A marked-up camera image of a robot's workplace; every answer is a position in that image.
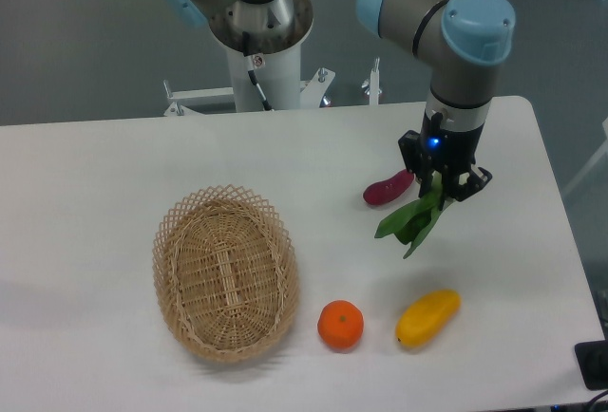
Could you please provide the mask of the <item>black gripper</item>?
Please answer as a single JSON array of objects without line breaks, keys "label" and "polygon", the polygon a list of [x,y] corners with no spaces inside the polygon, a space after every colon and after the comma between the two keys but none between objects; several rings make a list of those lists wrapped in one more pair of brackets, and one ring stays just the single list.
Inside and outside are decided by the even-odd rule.
[{"label": "black gripper", "polygon": [[420,133],[406,132],[398,141],[401,156],[409,173],[419,183],[418,197],[432,188],[433,170],[447,177],[445,195],[462,202],[481,192],[492,180],[483,167],[471,166],[484,126],[466,132],[441,127],[444,115],[423,116]]}]

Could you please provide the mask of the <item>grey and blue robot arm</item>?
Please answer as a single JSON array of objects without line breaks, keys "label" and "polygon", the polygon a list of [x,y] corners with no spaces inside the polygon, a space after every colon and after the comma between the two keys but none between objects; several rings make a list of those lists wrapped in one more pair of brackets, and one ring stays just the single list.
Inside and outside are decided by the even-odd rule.
[{"label": "grey and blue robot arm", "polygon": [[[300,108],[300,47],[313,25],[310,0],[166,0],[194,27],[208,26],[229,60],[240,112]],[[422,194],[465,200],[490,173],[475,153],[508,57],[516,15],[507,0],[356,0],[359,22],[432,70],[419,131],[399,140]]]}]

